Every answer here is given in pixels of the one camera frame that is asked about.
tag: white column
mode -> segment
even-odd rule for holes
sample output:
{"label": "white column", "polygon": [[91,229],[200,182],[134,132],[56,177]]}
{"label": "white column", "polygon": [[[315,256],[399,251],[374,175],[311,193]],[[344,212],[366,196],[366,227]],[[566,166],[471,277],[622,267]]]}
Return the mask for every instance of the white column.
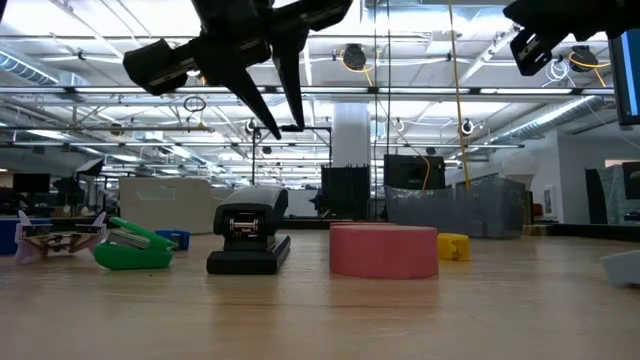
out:
{"label": "white column", "polygon": [[371,163],[367,103],[337,103],[333,110],[333,167]]}

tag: wooden table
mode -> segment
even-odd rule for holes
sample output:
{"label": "wooden table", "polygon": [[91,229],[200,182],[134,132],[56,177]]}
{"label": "wooden table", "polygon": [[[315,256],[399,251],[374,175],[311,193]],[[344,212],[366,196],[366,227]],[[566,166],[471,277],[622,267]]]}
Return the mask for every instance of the wooden table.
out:
{"label": "wooden table", "polygon": [[599,258],[638,244],[474,241],[439,278],[329,274],[327,232],[289,232],[278,276],[208,276],[221,240],[170,270],[108,272],[90,254],[0,258],[0,359],[638,359],[640,290]]}

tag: green object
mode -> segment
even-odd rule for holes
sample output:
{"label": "green object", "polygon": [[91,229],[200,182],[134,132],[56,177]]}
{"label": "green object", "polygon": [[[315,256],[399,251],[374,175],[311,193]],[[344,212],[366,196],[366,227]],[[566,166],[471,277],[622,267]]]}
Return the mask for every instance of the green object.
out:
{"label": "green object", "polygon": [[121,218],[113,217],[109,221],[133,234],[112,232],[129,239],[129,244],[123,246],[107,239],[96,246],[93,256],[98,264],[110,270],[162,269],[169,266],[173,259],[171,249],[176,247],[174,242]]}

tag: black stand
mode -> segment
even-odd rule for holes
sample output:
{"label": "black stand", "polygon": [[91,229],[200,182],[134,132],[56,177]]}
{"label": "black stand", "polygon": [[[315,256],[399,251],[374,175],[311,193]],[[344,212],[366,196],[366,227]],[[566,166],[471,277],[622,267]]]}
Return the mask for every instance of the black stand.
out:
{"label": "black stand", "polygon": [[265,251],[214,251],[207,259],[209,274],[273,275],[277,274],[289,254],[291,238],[276,235],[274,244]]}

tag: yellow block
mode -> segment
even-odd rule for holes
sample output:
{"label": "yellow block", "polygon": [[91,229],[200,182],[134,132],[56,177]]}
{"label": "yellow block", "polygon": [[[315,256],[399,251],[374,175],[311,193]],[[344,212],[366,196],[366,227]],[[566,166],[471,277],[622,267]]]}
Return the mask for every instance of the yellow block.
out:
{"label": "yellow block", "polygon": [[443,260],[471,260],[469,237],[459,234],[438,234],[438,257]]}

